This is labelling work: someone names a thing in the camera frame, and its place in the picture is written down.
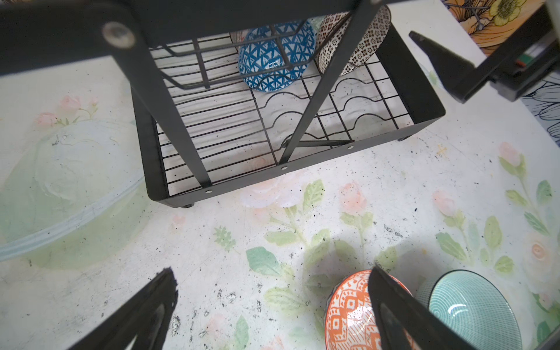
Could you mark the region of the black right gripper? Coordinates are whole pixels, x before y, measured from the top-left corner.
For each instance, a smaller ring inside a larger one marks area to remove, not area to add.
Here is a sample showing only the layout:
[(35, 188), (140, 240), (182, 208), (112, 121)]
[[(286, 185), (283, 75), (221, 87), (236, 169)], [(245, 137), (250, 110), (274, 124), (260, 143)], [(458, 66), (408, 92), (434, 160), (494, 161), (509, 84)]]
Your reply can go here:
[(465, 103), (487, 83), (513, 102), (559, 65), (556, 30), (545, 3), (478, 66), (418, 32), (411, 31), (409, 37), (458, 102)]

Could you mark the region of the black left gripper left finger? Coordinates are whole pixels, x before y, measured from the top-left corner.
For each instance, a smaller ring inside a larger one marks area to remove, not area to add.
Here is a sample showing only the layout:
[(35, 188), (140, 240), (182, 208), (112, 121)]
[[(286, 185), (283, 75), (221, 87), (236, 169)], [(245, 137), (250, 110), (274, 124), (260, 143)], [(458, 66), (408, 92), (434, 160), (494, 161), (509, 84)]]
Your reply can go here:
[(165, 268), (72, 349), (162, 349), (178, 301), (177, 282)]

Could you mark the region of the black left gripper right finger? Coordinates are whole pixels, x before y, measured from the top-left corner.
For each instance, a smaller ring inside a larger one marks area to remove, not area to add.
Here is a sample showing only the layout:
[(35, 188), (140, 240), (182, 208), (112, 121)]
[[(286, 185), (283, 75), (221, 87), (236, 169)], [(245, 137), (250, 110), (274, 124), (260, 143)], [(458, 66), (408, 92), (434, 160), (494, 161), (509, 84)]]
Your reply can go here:
[(429, 312), (379, 265), (368, 280), (368, 293), (383, 350), (410, 349), (410, 335), (421, 349), (473, 347)]

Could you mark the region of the orange patterned bowl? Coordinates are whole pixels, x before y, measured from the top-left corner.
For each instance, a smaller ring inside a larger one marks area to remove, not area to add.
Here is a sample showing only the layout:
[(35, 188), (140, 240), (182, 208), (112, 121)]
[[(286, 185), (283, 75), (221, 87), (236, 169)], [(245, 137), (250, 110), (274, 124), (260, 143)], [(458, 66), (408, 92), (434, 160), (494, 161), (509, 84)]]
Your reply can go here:
[(359, 271), (338, 284), (327, 302), (326, 349), (382, 349), (368, 293), (370, 271)]

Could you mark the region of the brown lattice pattern bowl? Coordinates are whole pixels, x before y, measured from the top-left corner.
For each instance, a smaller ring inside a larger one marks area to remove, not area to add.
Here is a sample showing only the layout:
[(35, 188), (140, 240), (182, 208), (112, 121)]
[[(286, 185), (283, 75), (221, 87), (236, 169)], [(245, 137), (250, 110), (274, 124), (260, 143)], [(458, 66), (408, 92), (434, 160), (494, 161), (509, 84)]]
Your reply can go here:
[[(335, 51), (337, 51), (338, 45), (349, 25), (349, 19), (349, 13), (346, 12), (327, 15), (322, 20), (316, 44), (317, 49), (321, 48), (316, 60), (317, 68), (321, 74), (326, 72)], [(365, 65), (376, 53), (392, 25), (391, 19), (389, 7), (386, 5), (382, 6), (345, 65), (341, 76), (349, 74), (360, 66)]]

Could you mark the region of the blue triangle pattern bowl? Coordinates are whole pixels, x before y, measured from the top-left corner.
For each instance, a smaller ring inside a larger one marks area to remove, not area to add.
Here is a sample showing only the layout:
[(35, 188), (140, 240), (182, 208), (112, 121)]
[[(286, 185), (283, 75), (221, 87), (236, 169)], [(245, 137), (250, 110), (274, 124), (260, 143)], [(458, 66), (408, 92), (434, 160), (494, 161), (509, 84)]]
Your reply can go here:
[(252, 90), (285, 89), (306, 71), (315, 48), (316, 34), (307, 20), (253, 29), (239, 48), (240, 75)]

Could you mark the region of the teal striped bowl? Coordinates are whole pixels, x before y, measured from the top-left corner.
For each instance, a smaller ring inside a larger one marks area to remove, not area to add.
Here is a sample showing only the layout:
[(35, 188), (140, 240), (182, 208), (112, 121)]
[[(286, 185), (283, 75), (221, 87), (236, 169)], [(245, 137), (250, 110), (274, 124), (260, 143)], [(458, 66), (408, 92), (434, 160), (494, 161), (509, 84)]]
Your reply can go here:
[(521, 349), (521, 332), (503, 294), (467, 270), (449, 271), (420, 284), (416, 299), (475, 349)]

